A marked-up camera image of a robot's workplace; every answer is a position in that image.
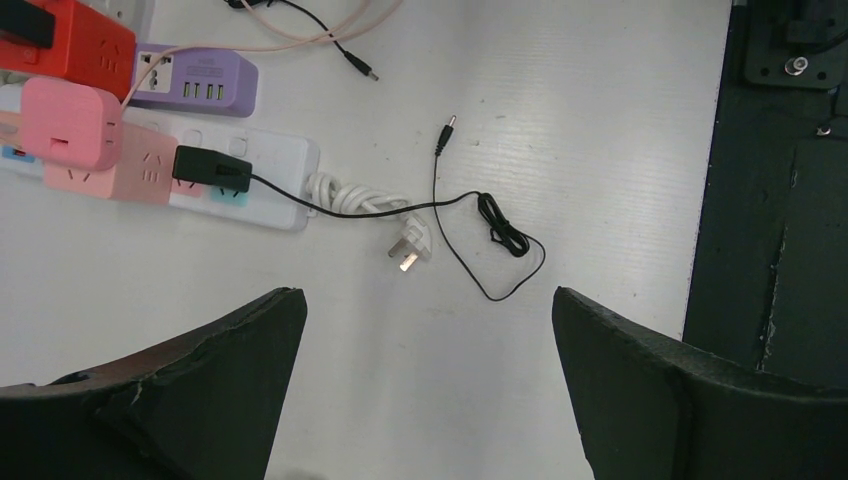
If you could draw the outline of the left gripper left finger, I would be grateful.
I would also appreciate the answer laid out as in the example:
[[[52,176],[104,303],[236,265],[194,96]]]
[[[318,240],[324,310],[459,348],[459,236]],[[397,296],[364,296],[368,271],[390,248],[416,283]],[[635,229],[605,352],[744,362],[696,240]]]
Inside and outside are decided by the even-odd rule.
[[[5,479],[261,479],[307,319],[278,288],[124,358],[1,391]]]

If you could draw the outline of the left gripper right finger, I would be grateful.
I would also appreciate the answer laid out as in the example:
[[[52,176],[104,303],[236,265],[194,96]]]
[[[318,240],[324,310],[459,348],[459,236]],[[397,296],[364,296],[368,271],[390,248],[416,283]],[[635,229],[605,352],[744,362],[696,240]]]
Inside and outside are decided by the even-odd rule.
[[[552,326],[597,479],[843,479],[847,393],[746,368],[561,287]]]

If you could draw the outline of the long white power strip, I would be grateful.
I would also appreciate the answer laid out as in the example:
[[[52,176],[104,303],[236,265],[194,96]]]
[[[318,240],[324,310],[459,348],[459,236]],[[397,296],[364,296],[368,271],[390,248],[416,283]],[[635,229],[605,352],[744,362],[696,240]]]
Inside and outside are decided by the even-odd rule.
[[[311,204],[341,214],[383,212],[387,220],[401,223],[399,239],[391,248],[403,257],[401,269],[432,254],[429,225],[416,213],[402,213],[411,200],[365,185],[343,183],[318,169],[320,150],[307,138],[226,123],[204,121],[168,112],[130,108],[130,122],[175,137],[180,143],[214,150],[252,164],[255,174]],[[283,231],[300,231],[311,211],[253,184],[246,193],[176,180],[169,204],[193,211]]]

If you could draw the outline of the pink cube socket adapter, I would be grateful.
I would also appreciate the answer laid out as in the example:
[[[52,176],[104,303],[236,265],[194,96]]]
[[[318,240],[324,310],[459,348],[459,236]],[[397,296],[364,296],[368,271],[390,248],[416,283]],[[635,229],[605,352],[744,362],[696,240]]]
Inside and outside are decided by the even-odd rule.
[[[27,153],[47,163],[104,171],[122,149],[122,108],[112,93],[36,77],[22,88],[19,136]]]

